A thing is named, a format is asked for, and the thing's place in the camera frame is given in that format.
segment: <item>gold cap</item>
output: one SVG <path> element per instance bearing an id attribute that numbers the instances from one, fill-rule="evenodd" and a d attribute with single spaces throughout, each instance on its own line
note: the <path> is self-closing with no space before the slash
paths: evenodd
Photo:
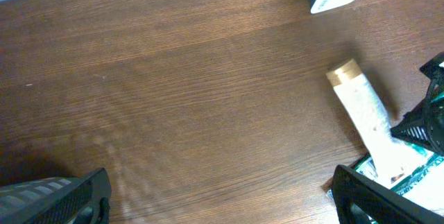
<path id="1" fill-rule="evenodd" d="M 361 74 L 362 71 L 354 59 L 326 73 L 328 80 L 330 80 L 333 86 L 341 85 Z"/>

